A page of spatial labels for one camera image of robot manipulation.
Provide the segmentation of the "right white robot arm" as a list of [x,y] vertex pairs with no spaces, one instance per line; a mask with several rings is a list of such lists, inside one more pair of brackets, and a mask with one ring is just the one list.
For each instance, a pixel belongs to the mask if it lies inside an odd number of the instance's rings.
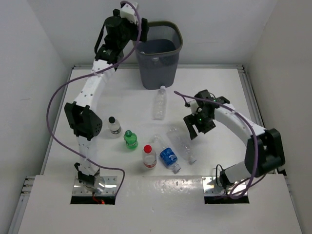
[[240,163],[221,170],[219,181],[223,188],[235,182],[260,177],[285,164],[281,134],[253,123],[237,112],[225,97],[213,98],[207,90],[195,95],[196,107],[191,107],[193,125],[198,132],[207,133],[218,121],[231,130],[246,146]]

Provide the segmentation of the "green plastic bottle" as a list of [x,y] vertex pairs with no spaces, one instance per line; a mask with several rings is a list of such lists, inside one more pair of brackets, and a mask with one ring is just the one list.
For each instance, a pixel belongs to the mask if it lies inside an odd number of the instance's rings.
[[138,146],[138,140],[137,140],[137,135],[133,133],[131,130],[125,131],[125,134],[123,136],[126,147],[130,150],[134,150]]

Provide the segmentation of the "clear crushed bottle white cap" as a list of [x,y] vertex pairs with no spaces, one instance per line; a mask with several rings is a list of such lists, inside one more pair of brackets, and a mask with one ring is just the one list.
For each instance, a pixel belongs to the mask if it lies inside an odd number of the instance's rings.
[[179,156],[190,165],[194,164],[196,162],[196,157],[187,134],[176,126],[171,126],[166,134]]

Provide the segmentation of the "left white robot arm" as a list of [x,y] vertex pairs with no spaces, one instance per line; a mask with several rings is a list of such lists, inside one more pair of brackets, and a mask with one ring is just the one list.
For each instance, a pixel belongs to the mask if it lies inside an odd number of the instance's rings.
[[103,125],[96,114],[98,100],[109,78],[125,58],[125,46],[131,40],[145,42],[148,29],[147,20],[137,14],[137,4],[123,1],[121,8],[115,9],[104,21],[95,44],[96,56],[90,77],[74,101],[65,104],[65,114],[82,156],[75,164],[78,180],[93,192],[104,186],[99,166],[91,163],[97,157],[97,136]]

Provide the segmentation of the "black cap small bottle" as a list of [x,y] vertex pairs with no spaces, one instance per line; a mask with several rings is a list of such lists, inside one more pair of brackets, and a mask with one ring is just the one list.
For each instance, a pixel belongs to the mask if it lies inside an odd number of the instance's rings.
[[118,135],[121,133],[120,122],[115,117],[108,118],[108,128],[113,135]]

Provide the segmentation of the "red cap clear bottle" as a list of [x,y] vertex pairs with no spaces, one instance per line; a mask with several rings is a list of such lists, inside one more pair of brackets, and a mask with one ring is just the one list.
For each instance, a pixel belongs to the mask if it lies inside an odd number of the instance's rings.
[[147,169],[153,169],[157,164],[156,152],[153,150],[150,144],[143,147],[142,161]]

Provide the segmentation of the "clear bottle blue label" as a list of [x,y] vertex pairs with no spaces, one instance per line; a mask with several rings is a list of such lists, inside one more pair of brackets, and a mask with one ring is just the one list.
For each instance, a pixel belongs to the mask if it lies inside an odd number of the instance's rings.
[[169,144],[159,134],[153,136],[152,142],[164,166],[171,170],[174,174],[177,174],[181,167],[177,161],[177,156]]

